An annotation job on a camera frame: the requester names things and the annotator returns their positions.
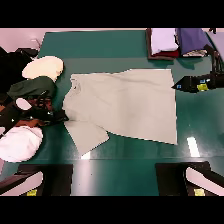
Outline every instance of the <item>table surface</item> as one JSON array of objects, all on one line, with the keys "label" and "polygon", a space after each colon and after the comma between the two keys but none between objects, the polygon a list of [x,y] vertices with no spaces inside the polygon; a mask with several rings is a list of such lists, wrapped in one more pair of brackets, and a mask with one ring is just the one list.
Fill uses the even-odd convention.
[{"label": "table surface", "polygon": [[[74,73],[122,72],[128,69],[172,69],[174,82],[185,75],[211,70],[211,58],[148,61],[145,31],[86,31],[46,33],[39,57],[57,56],[65,69],[58,78],[53,105],[62,107]],[[177,91],[178,145],[121,137],[92,150],[89,161],[81,157],[64,124],[43,128],[43,143],[27,164],[74,164],[72,195],[158,195],[156,162],[209,161],[224,175],[223,89],[190,94]],[[192,158],[187,138],[194,137],[200,159]],[[17,170],[5,163],[0,180]]]}]

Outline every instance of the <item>blue cloth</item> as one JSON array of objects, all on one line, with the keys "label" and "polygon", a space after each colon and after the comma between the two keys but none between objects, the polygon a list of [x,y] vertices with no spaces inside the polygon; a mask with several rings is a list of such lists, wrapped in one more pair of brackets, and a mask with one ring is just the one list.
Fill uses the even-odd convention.
[{"label": "blue cloth", "polygon": [[182,55],[191,51],[203,50],[206,44],[212,47],[201,28],[177,28],[177,35]]}]

